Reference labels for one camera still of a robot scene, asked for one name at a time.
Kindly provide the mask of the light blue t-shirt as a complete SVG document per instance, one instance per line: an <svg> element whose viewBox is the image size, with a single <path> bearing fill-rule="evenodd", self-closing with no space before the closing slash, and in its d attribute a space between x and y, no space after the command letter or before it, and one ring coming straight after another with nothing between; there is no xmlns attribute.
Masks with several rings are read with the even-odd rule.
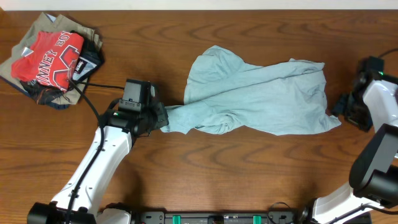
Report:
<svg viewBox="0 0 398 224"><path fill-rule="evenodd" d="M214 45L194 61L183 104L167 107L169 124L161 130L225 134L247 126L276 136L327 132L341 123L326 112L323 67L293 58L251 65Z"/></svg>

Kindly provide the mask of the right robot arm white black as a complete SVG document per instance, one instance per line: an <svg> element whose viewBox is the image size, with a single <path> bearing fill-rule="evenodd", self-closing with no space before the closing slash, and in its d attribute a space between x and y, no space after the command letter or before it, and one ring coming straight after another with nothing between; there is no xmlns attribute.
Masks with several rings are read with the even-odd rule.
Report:
<svg viewBox="0 0 398 224"><path fill-rule="evenodd" d="M375 134L351 166L347 183L315 199L297 223L370 223L372 210L397 215L397 77L384 72L381 56L360 62L353 90L333 112Z"/></svg>

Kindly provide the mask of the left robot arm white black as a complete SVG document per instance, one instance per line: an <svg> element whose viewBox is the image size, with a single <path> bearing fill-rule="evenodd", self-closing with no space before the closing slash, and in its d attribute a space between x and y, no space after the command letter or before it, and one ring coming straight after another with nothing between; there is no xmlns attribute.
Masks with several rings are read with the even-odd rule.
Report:
<svg viewBox="0 0 398 224"><path fill-rule="evenodd" d="M98 128L88 152L50 203L34 203L28 223L133 223L130 209L115 203L101 210L101 201L136 139L150 136L169 121L158 89L151 82L128 79L123 91L103 114L95 113Z"/></svg>

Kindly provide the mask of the red printed t-shirt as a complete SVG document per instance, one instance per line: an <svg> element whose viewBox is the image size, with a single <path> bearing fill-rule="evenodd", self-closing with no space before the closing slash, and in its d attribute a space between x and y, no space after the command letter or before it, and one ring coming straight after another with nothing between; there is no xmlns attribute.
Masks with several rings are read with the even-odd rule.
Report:
<svg viewBox="0 0 398 224"><path fill-rule="evenodd" d="M40 31L30 47L32 53L12 64L11 77L23 82L36 80L65 92L83 43L84 38L77 33Z"/></svg>

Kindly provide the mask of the khaki folded garment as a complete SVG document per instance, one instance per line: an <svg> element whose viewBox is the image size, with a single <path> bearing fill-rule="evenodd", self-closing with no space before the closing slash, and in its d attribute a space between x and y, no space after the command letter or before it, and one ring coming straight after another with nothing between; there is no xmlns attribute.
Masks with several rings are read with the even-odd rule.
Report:
<svg viewBox="0 0 398 224"><path fill-rule="evenodd" d="M38 105L65 109L103 63L102 44L93 29L41 13L1 64L1 79Z"/></svg>

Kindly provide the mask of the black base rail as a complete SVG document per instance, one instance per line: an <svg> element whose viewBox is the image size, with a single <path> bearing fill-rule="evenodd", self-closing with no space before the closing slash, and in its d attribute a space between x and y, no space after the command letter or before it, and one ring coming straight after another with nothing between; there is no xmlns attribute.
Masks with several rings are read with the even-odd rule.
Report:
<svg viewBox="0 0 398 224"><path fill-rule="evenodd" d="M164 211L135 212L121 203L112 203L98 213L100 224L294 224L300 223L292 209L265 213L176 213Z"/></svg>

